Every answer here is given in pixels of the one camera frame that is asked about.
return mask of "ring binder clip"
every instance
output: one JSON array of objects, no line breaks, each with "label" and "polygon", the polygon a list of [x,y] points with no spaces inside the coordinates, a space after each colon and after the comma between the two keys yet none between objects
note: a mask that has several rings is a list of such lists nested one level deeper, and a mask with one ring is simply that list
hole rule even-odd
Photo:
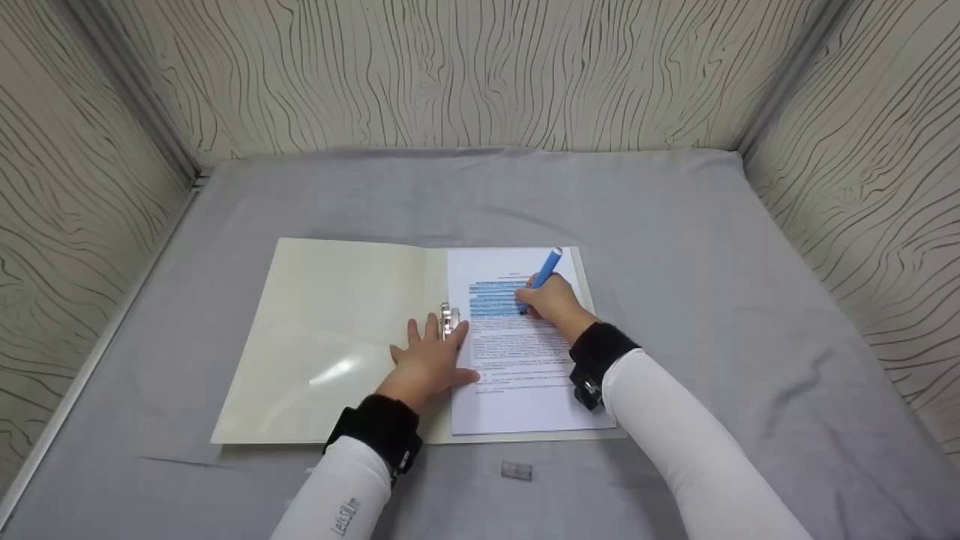
[{"label": "ring binder clip", "polygon": [[446,337],[453,333],[453,329],[460,324],[460,309],[450,308],[450,304],[444,302],[440,304],[440,340],[446,341]]}]

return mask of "arm sleeve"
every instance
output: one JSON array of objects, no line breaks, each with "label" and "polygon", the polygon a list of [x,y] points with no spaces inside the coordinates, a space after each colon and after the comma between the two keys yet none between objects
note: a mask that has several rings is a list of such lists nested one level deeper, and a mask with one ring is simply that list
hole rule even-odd
[{"label": "arm sleeve", "polygon": [[727,429],[642,349],[607,370],[603,401],[666,479],[691,540],[810,538]]},{"label": "arm sleeve", "polygon": [[343,436],[326,450],[271,538],[370,538],[388,499],[387,463],[365,443]]}]

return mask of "black wristband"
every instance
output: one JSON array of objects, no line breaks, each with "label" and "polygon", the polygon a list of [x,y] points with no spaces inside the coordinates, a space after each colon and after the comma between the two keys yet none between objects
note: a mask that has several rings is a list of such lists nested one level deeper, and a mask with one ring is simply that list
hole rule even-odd
[{"label": "black wristband", "polygon": [[353,437],[380,455],[391,469],[391,480],[410,470],[423,441],[417,435],[419,415],[400,400],[371,394],[357,408],[344,408],[327,438],[326,448],[341,435]]},{"label": "black wristband", "polygon": [[602,403],[603,378],[618,359],[638,345],[627,334],[608,323],[593,323],[580,334],[570,348],[570,358],[576,364],[570,380],[576,389],[577,401],[594,410]]}]

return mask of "left hand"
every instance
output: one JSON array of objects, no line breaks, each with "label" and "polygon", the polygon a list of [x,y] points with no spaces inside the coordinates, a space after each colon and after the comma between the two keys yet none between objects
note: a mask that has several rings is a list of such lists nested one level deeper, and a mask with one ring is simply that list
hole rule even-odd
[{"label": "left hand", "polygon": [[420,337],[417,321],[407,321],[409,346],[407,349],[390,346],[390,356],[396,368],[380,383],[376,393],[400,400],[420,414],[430,396],[451,386],[480,380],[476,371],[457,367],[457,352],[468,330],[468,322],[462,321],[446,341],[441,341],[437,315],[427,315],[423,337]]}]

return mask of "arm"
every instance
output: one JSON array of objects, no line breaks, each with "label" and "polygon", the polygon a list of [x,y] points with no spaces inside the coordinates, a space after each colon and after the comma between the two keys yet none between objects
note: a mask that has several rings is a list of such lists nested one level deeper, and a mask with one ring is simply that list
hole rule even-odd
[{"label": "arm", "polygon": [[629,337],[583,309],[563,278],[517,297],[573,344],[578,366],[598,368],[607,412],[666,479],[691,540],[810,538],[726,428]]},{"label": "arm", "polygon": [[407,323],[410,347],[390,346],[396,368],[351,412],[349,427],[326,448],[280,519],[273,540],[370,538],[400,472],[390,465],[396,445],[416,435],[420,412],[431,396],[480,378],[473,370],[456,367],[467,322],[446,341],[438,339],[438,331],[433,313],[427,316],[423,338],[416,321]]}]

